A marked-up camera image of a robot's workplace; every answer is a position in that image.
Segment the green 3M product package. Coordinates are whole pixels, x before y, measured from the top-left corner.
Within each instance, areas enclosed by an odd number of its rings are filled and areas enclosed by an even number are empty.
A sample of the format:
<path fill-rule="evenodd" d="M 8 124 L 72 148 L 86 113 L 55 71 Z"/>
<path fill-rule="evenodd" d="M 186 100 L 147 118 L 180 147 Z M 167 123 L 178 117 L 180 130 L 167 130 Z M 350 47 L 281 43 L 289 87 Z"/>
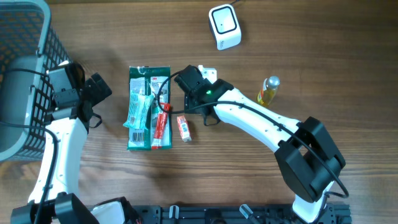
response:
<path fill-rule="evenodd" d="M 170 67 L 129 68 L 129 109 L 123 126 L 129 129 L 128 151 L 170 149 L 170 115 L 165 115 L 164 131 L 156 136 L 161 107 L 170 102 Z"/>

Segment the orange small carton box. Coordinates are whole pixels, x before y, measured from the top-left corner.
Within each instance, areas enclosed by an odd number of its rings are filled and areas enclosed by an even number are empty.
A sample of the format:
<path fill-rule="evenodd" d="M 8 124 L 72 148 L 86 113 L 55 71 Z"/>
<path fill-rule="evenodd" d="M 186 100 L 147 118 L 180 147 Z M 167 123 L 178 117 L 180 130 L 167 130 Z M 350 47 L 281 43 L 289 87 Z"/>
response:
<path fill-rule="evenodd" d="M 183 142 L 189 142 L 192 140 L 190 130 L 188 127 L 188 122 L 184 115 L 178 116 L 177 117 L 177 123 L 178 123 L 178 128 L 180 131 L 180 136 L 183 140 Z"/>

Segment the small yellow oil bottle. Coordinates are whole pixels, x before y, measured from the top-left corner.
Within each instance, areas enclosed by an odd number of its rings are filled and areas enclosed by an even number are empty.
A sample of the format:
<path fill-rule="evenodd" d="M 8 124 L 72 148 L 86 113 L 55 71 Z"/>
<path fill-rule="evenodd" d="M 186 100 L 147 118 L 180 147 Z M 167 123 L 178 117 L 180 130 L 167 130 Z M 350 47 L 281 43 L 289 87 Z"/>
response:
<path fill-rule="evenodd" d="M 279 77 L 271 76 L 266 78 L 263 82 L 260 92 L 257 95 L 257 102 L 264 107 L 268 107 L 271 101 L 274 99 L 279 85 Z"/>

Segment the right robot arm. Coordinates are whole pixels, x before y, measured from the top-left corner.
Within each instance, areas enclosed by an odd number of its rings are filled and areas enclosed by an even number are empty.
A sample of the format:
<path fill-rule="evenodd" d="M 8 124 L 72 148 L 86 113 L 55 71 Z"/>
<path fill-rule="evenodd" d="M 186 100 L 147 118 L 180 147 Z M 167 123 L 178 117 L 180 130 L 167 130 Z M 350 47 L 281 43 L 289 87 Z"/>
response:
<path fill-rule="evenodd" d="M 193 65 L 175 74 L 175 82 L 185 94 L 184 113 L 214 117 L 231 124 L 262 142 L 275 156 L 280 173 L 295 194 L 292 211 L 302 222 L 321 219 L 326 201 L 338 184 L 342 198 L 346 187 L 338 178 L 345 159 L 319 120 L 308 117 L 304 122 L 281 116 L 244 96 L 232 84 L 203 77 Z"/>

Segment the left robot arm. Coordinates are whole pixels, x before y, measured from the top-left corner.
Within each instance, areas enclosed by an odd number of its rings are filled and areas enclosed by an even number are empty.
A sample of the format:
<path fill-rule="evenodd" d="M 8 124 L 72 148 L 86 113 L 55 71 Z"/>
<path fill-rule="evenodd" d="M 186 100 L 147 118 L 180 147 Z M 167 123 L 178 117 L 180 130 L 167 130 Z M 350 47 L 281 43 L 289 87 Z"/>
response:
<path fill-rule="evenodd" d="M 86 79 L 79 63 L 59 65 L 45 76 L 53 93 L 41 129 L 46 137 L 44 156 L 28 203 L 12 211 L 11 223 L 97 223 L 77 196 L 78 176 L 93 107 L 112 91 L 97 73 Z"/>

